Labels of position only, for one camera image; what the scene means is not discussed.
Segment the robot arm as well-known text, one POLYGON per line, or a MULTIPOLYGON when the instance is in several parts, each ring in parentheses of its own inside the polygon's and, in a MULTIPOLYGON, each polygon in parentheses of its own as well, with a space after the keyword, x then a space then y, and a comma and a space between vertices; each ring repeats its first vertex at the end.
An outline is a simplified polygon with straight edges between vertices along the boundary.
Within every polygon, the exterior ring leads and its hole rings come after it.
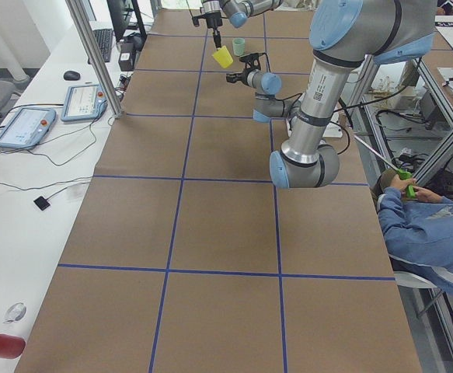
POLYGON ((278 188, 324 187, 340 162, 322 136, 349 74, 365 56, 375 64, 420 58, 434 41, 435 1, 322 1, 312 17, 314 66, 301 101, 287 112, 291 135, 270 155, 278 188))
POLYGON ((212 30, 214 45, 217 49, 222 47, 221 33, 219 28, 223 25, 222 16, 226 16, 233 27, 238 29, 243 26, 250 17, 261 15, 267 11, 273 11, 281 6, 281 0, 211 0, 202 1, 202 13, 192 16, 195 27, 204 19, 207 28, 212 30))

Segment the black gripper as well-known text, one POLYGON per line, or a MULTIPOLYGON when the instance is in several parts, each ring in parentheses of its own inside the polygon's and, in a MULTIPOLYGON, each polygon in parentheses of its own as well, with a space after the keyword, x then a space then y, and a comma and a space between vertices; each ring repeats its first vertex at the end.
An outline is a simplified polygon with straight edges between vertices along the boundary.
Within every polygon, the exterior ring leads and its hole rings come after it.
POLYGON ((249 72, 243 71, 241 73, 228 73, 226 75, 226 81, 228 83, 241 82, 244 85, 248 85, 249 72))
POLYGON ((208 12, 205 14, 206 24, 209 29, 213 29, 213 41, 216 49, 222 47, 221 44, 221 33, 218 27, 221 26, 221 13, 220 12, 208 12))

